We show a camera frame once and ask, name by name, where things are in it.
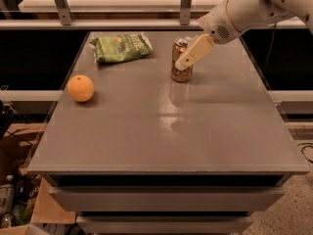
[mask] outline chip bag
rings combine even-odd
[[[91,40],[98,63],[122,63],[142,59],[153,52],[151,42],[141,34],[101,36]]]

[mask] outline cardboard box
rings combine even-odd
[[[41,124],[12,124],[0,140],[0,182],[7,174],[16,174],[18,163],[26,160],[31,152],[31,143],[36,142]],[[69,224],[75,224],[76,213],[64,211],[49,195],[49,183],[42,179],[29,225],[0,229],[0,235],[62,234]]]

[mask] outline can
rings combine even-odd
[[[172,79],[177,82],[188,82],[192,78],[193,66],[189,66],[184,70],[178,70],[175,66],[180,55],[187,49],[188,40],[185,38],[177,38],[173,44],[172,50]]]
[[[0,185],[0,216],[11,212],[15,186],[13,185],[13,175],[8,175],[6,184]]]

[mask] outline orange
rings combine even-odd
[[[67,91],[75,101],[86,102],[94,94],[94,83],[87,75],[78,74],[69,80]]]

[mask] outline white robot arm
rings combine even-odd
[[[225,44],[254,27],[295,16],[313,33],[313,0],[226,0],[199,19],[207,35],[195,39],[176,66],[182,70],[194,64],[212,50],[214,43]]]

